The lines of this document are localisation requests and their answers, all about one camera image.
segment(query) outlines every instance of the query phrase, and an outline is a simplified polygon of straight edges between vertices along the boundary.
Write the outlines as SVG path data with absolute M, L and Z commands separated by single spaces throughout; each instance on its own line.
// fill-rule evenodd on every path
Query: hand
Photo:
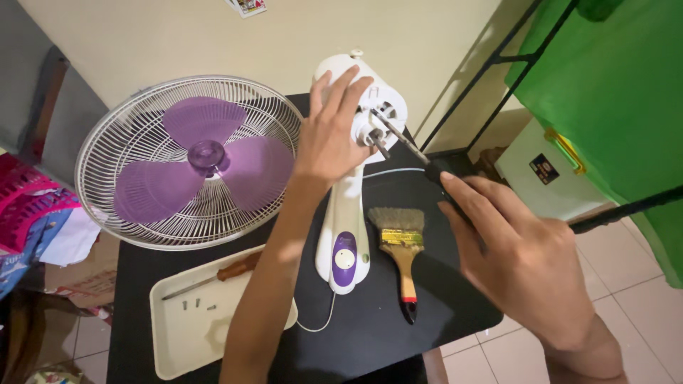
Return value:
M 353 66 L 332 84 L 325 105 L 321 93 L 329 84 L 332 72 L 325 72 L 311 86 L 311 113 L 301 124 L 293 176 L 323 180 L 329 188 L 375 153 L 375 147 L 359 146 L 351 140 L 358 101 L 374 81 L 371 77 L 361 77 L 349 86 L 358 71 L 359 67 Z
M 567 223 L 537 218 L 501 184 L 441 173 L 446 191 L 472 219 L 440 202 L 458 242 L 462 274 L 501 311 L 561 351 L 587 339 L 595 309 Z M 479 238 L 486 249 L 479 246 Z

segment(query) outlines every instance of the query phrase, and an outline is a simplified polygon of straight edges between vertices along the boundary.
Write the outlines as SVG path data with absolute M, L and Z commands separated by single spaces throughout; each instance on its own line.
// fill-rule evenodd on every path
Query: yellow handle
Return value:
M 546 133 L 543 135 L 543 137 L 549 142 L 555 144 L 557 149 L 564 154 L 567 160 L 569 160 L 569 162 L 574 166 L 574 173 L 576 175 L 583 175 L 586 173 L 586 166 L 576 154 L 572 144 L 565 139 L 564 136 L 560 135 L 556 130 L 549 127 L 546 129 Z

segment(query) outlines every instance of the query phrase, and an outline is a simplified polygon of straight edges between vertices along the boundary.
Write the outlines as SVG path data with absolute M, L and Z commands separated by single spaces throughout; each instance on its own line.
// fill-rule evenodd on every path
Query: screwdriver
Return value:
M 209 284 L 210 282 L 215 282 L 216 280 L 221 280 L 224 282 L 225 280 L 231 278 L 231 277 L 237 277 L 239 275 L 242 275 L 245 272 L 248 271 L 253 271 L 254 268 L 256 268 L 256 263 L 258 263 L 259 258 L 261 257 L 261 252 L 256 252 L 253 253 L 249 256 L 247 256 L 245 259 L 236 261 L 229 266 L 219 270 L 214 277 L 210 277 L 206 280 L 202 280 L 199 283 L 192 284 L 191 286 L 187 288 L 183 288 L 179 291 L 173 292 L 167 296 L 164 296 L 161 298 L 161 300 L 168 300 L 172 299 L 174 297 L 180 296 L 181 294 L 184 294 L 186 292 L 190 292 L 193 289 L 199 288 L 201 286 L 205 286 L 206 284 Z
M 442 194 L 443 197 L 446 199 L 447 202 L 449 202 L 453 208 L 456 210 L 456 212 L 462 217 L 465 222 L 470 225 L 472 228 L 474 228 L 474 225 L 472 224 L 472 220 L 470 220 L 469 217 L 465 214 L 465 212 L 462 210 L 462 208 L 458 205 L 458 203 L 453 199 L 448 192 L 443 188 L 443 184 L 441 183 L 441 172 L 448 172 L 446 169 L 443 169 L 439 167 L 437 164 L 434 164 L 433 161 L 430 159 L 427 159 L 427 156 L 425 156 L 424 153 L 420 152 L 417 147 L 408 140 L 407 137 L 403 136 L 403 134 L 392 125 L 392 123 L 387 119 L 382 112 L 379 112 L 375 108 L 370 109 L 370 113 L 375 115 L 387 128 L 398 138 L 399 141 L 401 141 L 403 144 L 405 144 L 406 147 L 425 165 L 425 176 L 427 176 L 427 179 L 434 184 L 438 185 L 442 189 Z

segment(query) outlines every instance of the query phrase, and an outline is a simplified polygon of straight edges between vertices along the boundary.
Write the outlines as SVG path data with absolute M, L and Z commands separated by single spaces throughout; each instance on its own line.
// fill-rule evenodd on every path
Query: sticker label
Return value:
M 542 153 L 536 156 L 536 158 L 529 163 L 529 166 L 545 185 L 550 184 L 551 181 L 559 177 L 559 173 L 555 167 L 553 167 L 550 161 L 548 161 Z

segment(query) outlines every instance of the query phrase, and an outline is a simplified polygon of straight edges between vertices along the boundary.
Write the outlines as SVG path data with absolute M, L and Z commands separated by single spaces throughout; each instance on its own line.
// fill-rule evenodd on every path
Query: black table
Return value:
M 308 94 L 288 96 L 308 114 Z M 391 159 L 365 167 L 365 175 L 388 169 L 420 167 L 402 145 Z M 298 325 L 280 339 L 270 370 L 273 383 L 338 383 L 407 359 L 431 348 L 498 324 L 503 315 L 458 272 L 458 250 L 446 218 L 436 206 L 440 189 L 422 172 L 393 172 L 363 181 L 363 205 L 418 208 L 425 212 L 425 251 L 413 262 L 418 297 L 417 321 L 409 325 L 399 307 L 398 270 L 377 248 L 378 233 L 369 223 L 371 266 L 365 280 L 339 295 L 332 319 L 321 332 Z M 313 218 L 304 246 L 294 298 L 299 321 L 317 329 L 327 320 L 332 291 L 316 273 L 313 258 L 322 227 L 325 199 Z M 154 371 L 149 292 L 159 280 L 266 242 L 274 219 L 246 236 L 207 249 L 154 251 L 122 242 L 109 351 L 108 380 L 163 383 Z M 172 383 L 216 383 L 220 361 L 176 378 Z

